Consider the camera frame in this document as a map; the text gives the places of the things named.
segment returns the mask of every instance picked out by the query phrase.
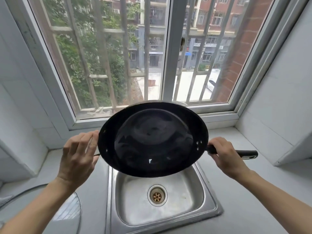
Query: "left hand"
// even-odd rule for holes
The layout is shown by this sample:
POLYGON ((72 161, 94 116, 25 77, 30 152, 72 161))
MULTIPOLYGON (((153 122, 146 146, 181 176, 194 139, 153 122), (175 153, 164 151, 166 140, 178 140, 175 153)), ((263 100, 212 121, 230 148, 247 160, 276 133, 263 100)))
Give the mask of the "left hand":
POLYGON ((81 186, 94 170, 99 159, 99 156, 94 156, 98 139, 99 131, 90 131, 71 137, 64 145, 56 179, 72 192, 81 186))

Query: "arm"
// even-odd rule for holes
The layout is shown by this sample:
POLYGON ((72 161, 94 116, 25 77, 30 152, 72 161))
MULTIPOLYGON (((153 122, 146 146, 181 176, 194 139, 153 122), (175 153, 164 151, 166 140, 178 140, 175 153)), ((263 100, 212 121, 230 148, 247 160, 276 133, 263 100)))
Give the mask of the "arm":
POLYGON ((312 208, 292 197, 250 170, 231 142, 222 137, 209 141, 218 155, 211 154, 217 166, 248 189, 289 234, 312 234, 312 208))
POLYGON ((93 157, 98 138, 98 131, 80 133, 70 138, 63 148, 57 177, 26 208, 6 223, 0 234, 42 233, 62 204, 94 170, 99 158, 93 157))

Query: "tree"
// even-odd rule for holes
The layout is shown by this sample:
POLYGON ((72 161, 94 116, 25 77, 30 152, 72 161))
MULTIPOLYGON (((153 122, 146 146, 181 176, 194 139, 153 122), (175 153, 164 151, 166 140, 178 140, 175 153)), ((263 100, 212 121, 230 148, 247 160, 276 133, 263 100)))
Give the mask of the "tree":
MULTIPOLYGON (((66 10, 63 0, 43 0, 50 22, 53 26, 68 26, 66 10)), ((91 74, 105 74, 99 63, 98 43, 96 41, 96 28, 93 18, 92 5, 90 0, 71 0, 74 9, 74 17, 79 28, 79 34, 84 48, 85 58, 91 74)), ((113 8, 101 1, 101 12, 104 28, 120 29, 120 15, 113 12, 113 8)), ((132 4, 127 7, 129 19, 134 19, 140 12, 139 4, 132 4)), ((129 41, 137 45, 137 38, 134 35, 136 26, 128 24, 129 41)), ((120 105, 126 97, 126 81, 123 75, 124 60, 122 56, 122 37, 105 35, 113 88, 117 103, 120 105)), ((91 95, 88 84, 80 65, 78 49, 71 36, 60 34, 56 36, 60 51, 64 58, 68 73, 74 86, 77 98, 82 108, 92 108, 91 95)), ((109 95, 109 84, 107 79, 93 80, 96 98, 99 106, 111 106, 109 95)))

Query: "frying pan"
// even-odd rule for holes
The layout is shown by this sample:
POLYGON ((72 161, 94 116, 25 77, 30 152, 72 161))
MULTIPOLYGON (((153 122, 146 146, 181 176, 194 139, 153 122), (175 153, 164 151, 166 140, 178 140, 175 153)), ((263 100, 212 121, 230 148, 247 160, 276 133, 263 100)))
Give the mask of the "frying pan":
MULTIPOLYGON (((134 104, 115 113, 99 132, 98 148, 114 169, 135 177, 162 177, 186 169, 208 145, 208 130, 195 112, 163 101, 134 104)), ((236 150, 243 159, 257 151, 236 150)))

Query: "hand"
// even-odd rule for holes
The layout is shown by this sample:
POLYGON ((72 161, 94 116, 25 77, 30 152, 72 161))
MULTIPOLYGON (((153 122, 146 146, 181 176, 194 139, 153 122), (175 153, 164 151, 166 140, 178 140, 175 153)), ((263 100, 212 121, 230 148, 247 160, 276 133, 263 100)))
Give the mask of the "hand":
POLYGON ((208 144, 212 144, 216 148, 218 155, 210 154, 210 156, 224 174, 236 181, 248 176, 251 170, 237 154, 231 142, 225 138, 216 137, 210 140, 208 144))
POLYGON ((60 170, 56 179, 63 182, 72 192, 81 186, 93 172, 99 159, 99 156, 94 156, 98 140, 99 131, 96 130, 73 136, 64 145, 60 170))

